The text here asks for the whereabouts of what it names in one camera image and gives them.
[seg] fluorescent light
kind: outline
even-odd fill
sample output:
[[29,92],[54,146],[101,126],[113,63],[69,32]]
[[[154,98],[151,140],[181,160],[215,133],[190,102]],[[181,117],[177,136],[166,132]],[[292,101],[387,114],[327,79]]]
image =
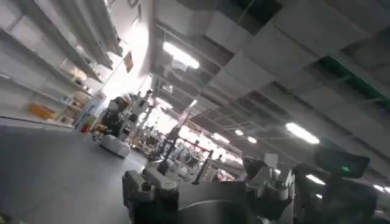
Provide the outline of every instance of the fluorescent light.
[[193,67],[194,69],[199,68],[199,62],[197,60],[177,48],[175,45],[169,42],[164,42],[163,49],[172,55],[175,60],[183,63],[184,65]]
[[236,133],[236,135],[243,135],[244,133],[241,131],[241,130],[239,130],[239,129],[237,129],[236,131],[235,131],[235,133]]
[[225,137],[221,136],[221,135],[218,134],[218,133],[214,133],[214,134],[213,134],[213,139],[218,140],[218,141],[221,141],[221,142],[224,142],[224,143],[226,143],[226,144],[229,144],[229,142],[230,142],[228,139],[226,139]]
[[304,128],[302,128],[301,126],[299,126],[293,122],[287,123],[286,128],[292,134],[296,135],[298,138],[302,138],[306,142],[309,142],[311,144],[318,144],[319,143],[319,139],[317,137],[315,137],[314,135],[312,135],[311,133],[306,131]]
[[379,185],[376,185],[376,184],[374,184],[374,185],[372,185],[376,190],[378,190],[378,191],[380,191],[380,192],[385,192],[385,189],[384,189],[384,187],[382,187],[382,186],[379,186]]
[[254,138],[254,137],[248,137],[248,141],[250,143],[253,143],[253,144],[256,144],[257,143],[257,140]]
[[193,107],[197,103],[197,100],[193,100],[193,102],[190,104],[190,107]]
[[167,108],[172,109],[173,108],[173,106],[170,103],[165,102],[163,99],[161,99],[159,97],[156,98],[156,101],[160,104],[160,106],[162,108],[165,108],[165,109],[167,109]]
[[0,73],[0,77],[3,77],[3,78],[5,78],[5,79],[11,79],[11,77],[9,77],[9,76],[7,76],[7,75],[5,75],[5,74],[3,74],[3,73]]
[[325,185],[325,182],[323,182],[320,178],[318,178],[312,174],[309,174],[306,177],[309,178],[312,182],[314,182],[316,184]]

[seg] wall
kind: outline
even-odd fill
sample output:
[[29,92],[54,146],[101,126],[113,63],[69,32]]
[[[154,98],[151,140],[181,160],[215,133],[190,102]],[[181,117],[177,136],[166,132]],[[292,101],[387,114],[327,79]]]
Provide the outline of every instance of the wall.
[[149,45],[153,20],[153,0],[116,0],[110,7],[110,15],[119,37],[122,39],[123,56],[126,56],[128,51],[132,53],[133,68],[127,73],[123,57],[110,56],[116,68],[102,89],[103,93],[107,95],[107,100],[102,108],[108,105],[109,100],[117,96],[125,93],[137,93],[147,78],[151,66]]
[[[55,68],[58,68],[66,58],[11,0],[0,0],[0,27],[26,47],[34,50]],[[29,88],[51,96],[55,89],[58,93],[53,98],[56,100],[60,100],[59,93],[66,96],[74,92],[73,87],[64,83],[47,69],[37,66],[35,61],[24,57],[20,51],[13,49],[2,40],[0,41],[0,71],[17,82],[26,84]],[[37,94],[29,88],[1,79],[0,115],[15,116],[16,112],[23,112],[31,102],[46,105],[58,113],[65,109],[64,104]]]

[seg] gray floor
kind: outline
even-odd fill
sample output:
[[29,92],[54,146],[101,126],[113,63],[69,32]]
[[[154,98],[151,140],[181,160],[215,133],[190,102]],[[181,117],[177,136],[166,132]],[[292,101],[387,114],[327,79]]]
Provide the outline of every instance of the gray floor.
[[0,211],[31,224],[130,223],[121,175],[146,160],[123,160],[81,133],[0,129]]

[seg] wall shelf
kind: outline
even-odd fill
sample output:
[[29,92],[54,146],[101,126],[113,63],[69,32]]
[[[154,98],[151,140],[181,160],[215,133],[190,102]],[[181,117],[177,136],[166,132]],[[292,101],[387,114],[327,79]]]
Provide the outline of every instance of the wall shelf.
[[94,34],[94,29],[91,26],[91,23],[94,23],[94,21],[88,17],[89,13],[84,12],[88,10],[85,9],[88,8],[87,5],[83,5],[83,1],[79,0],[55,0],[53,2],[58,5],[58,8],[66,16],[70,26],[73,28],[73,34],[80,41],[81,46],[88,52],[88,55],[92,56],[99,64],[112,69],[112,61],[104,52],[100,40]]
[[92,95],[88,93],[85,89],[83,89],[80,85],[68,79],[62,72],[55,69],[53,65],[50,65],[35,51],[30,50],[23,43],[18,41],[18,39],[16,39],[12,34],[8,33],[4,29],[0,30],[0,40],[5,41],[9,46],[12,46],[18,51],[22,52],[28,59],[33,60],[36,64],[40,65],[42,68],[45,68],[47,71],[49,71],[50,74],[56,76],[62,82],[66,83],[69,86],[72,86],[78,91],[85,93],[89,97],[92,97]]
[[32,87],[32,86],[29,86],[29,85],[27,85],[27,84],[25,84],[25,83],[23,83],[23,82],[20,82],[19,80],[15,80],[15,79],[13,79],[12,77],[7,76],[6,74],[0,75],[0,79],[3,79],[5,82],[10,82],[10,83],[13,83],[13,84],[15,84],[15,85],[18,85],[18,86],[20,86],[20,87],[22,87],[22,88],[25,88],[25,89],[27,89],[27,90],[33,91],[33,92],[39,94],[40,96],[43,96],[43,97],[48,98],[48,99],[51,99],[52,101],[57,102],[57,103],[59,103],[59,104],[61,104],[61,105],[64,105],[64,106],[67,106],[67,107],[71,107],[71,108],[73,108],[73,109],[75,109],[75,110],[77,110],[77,111],[82,111],[82,109],[79,108],[79,107],[77,107],[77,106],[74,106],[74,105],[72,105],[72,104],[70,104],[70,103],[63,102],[63,101],[61,101],[60,99],[57,99],[57,98],[55,98],[55,97],[52,97],[52,96],[50,96],[50,95],[48,95],[48,94],[46,94],[46,93],[40,91],[40,90],[37,89],[37,88],[34,88],[34,87]]
[[123,49],[119,46],[119,36],[104,1],[85,0],[85,3],[93,18],[93,26],[98,30],[104,46],[107,50],[122,56]]
[[38,27],[50,37],[50,39],[65,53],[78,68],[83,70],[88,76],[102,83],[99,76],[73,48],[68,40],[61,34],[55,24],[42,11],[36,1],[16,0],[23,13],[31,18]]
[[43,125],[46,124],[46,125],[53,125],[53,126],[65,127],[65,128],[74,128],[70,124],[64,124],[59,121],[44,120],[38,116],[35,116],[30,111],[20,109],[20,108],[4,108],[4,107],[0,108],[0,121],[1,118],[33,122],[33,123],[43,124]]

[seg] white shelf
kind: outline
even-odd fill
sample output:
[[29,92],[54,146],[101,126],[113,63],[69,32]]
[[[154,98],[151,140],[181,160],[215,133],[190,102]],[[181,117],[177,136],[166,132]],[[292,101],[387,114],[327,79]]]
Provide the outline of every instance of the white shelf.
[[17,108],[4,108],[4,107],[0,108],[0,118],[13,119],[19,121],[28,121],[28,122],[34,122],[39,124],[48,124],[48,125],[54,125],[59,127],[66,127],[66,128],[74,128],[72,125],[64,124],[59,121],[44,120],[32,114],[30,111],[24,109],[17,109]]
[[21,43],[18,39],[16,39],[12,34],[1,29],[0,30],[0,39],[11,44],[13,47],[15,47],[15,49],[21,51],[30,60],[35,61],[38,65],[47,69],[47,71],[49,71],[50,74],[56,76],[58,79],[60,79],[61,81],[63,81],[67,85],[72,86],[73,88],[85,93],[89,97],[92,97],[92,95],[90,93],[88,93],[85,89],[83,89],[80,85],[78,85],[76,82],[73,82],[72,80],[68,79],[66,75],[64,75],[61,71],[59,71],[58,69],[53,67],[53,65],[50,65],[48,62],[46,62],[35,51],[32,51],[28,47],[26,47],[23,43]]
[[57,103],[62,104],[62,105],[64,105],[64,106],[71,107],[71,108],[73,108],[73,109],[75,109],[75,110],[77,110],[77,111],[82,111],[82,109],[79,108],[79,107],[76,107],[76,106],[74,106],[74,105],[71,105],[70,103],[62,102],[60,99],[57,99],[57,98],[55,98],[55,97],[52,97],[52,96],[50,96],[50,95],[48,95],[48,94],[46,94],[46,93],[40,91],[39,89],[37,89],[37,88],[35,88],[35,87],[32,87],[32,86],[29,86],[29,85],[27,85],[27,84],[25,84],[25,83],[23,83],[23,82],[18,81],[18,80],[15,80],[15,79],[13,79],[12,77],[9,77],[9,76],[6,76],[6,75],[0,75],[0,79],[3,79],[3,80],[6,81],[6,82],[14,83],[14,84],[16,84],[16,85],[18,85],[18,86],[20,86],[20,87],[25,88],[25,89],[31,90],[31,91],[33,91],[33,92],[35,92],[35,93],[37,93],[37,94],[39,94],[39,95],[41,95],[41,96],[44,96],[44,97],[46,97],[46,98],[48,98],[48,99],[51,99],[51,100],[53,100],[54,102],[57,102]]
[[102,82],[93,69],[86,63],[83,57],[80,56],[68,40],[61,34],[58,27],[49,19],[36,1],[17,2],[23,13],[31,18],[78,68],[83,70],[86,74],[88,74],[88,76],[96,79],[98,82]]

